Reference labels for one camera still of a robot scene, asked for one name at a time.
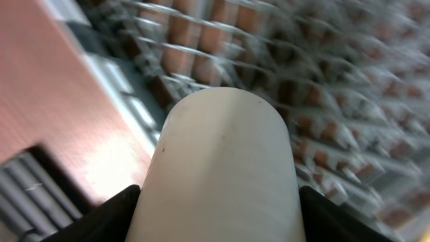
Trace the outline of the white cup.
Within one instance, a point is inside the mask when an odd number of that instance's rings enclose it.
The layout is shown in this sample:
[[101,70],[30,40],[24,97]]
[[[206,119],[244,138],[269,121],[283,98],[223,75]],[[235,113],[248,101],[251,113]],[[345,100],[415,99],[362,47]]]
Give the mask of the white cup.
[[127,241],[304,241],[288,129],[241,89],[197,91],[170,111]]

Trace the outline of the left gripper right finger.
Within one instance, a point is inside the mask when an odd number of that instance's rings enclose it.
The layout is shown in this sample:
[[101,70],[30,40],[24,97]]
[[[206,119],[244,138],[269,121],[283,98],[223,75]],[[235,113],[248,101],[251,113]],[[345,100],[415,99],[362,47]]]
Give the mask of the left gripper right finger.
[[299,189],[307,242],[392,242],[310,186]]

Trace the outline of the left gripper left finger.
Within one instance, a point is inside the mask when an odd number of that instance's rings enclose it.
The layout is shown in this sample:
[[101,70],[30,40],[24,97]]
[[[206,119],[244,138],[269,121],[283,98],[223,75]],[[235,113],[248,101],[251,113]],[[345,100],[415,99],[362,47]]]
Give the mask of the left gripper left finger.
[[124,242],[139,195],[138,185],[128,186],[42,242]]

